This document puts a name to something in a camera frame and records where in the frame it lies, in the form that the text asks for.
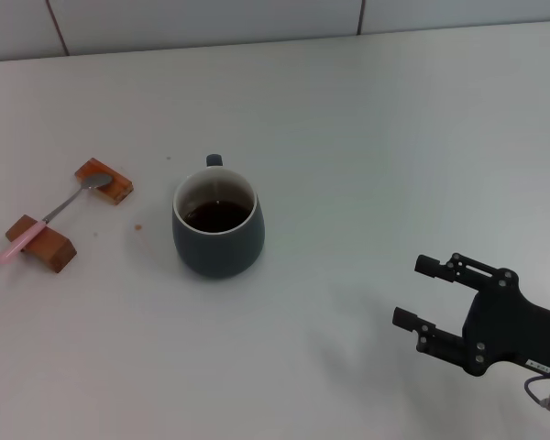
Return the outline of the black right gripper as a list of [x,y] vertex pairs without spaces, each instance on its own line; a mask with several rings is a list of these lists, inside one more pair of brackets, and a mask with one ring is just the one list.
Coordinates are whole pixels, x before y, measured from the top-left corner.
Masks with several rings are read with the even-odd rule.
[[459,253],[444,264],[420,255],[414,270],[478,292],[463,325],[466,345],[460,336],[396,307],[392,323],[417,334],[418,352],[464,366],[465,372],[475,377],[498,362],[510,362],[550,377],[550,310],[522,295],[514,271],[496,269]]

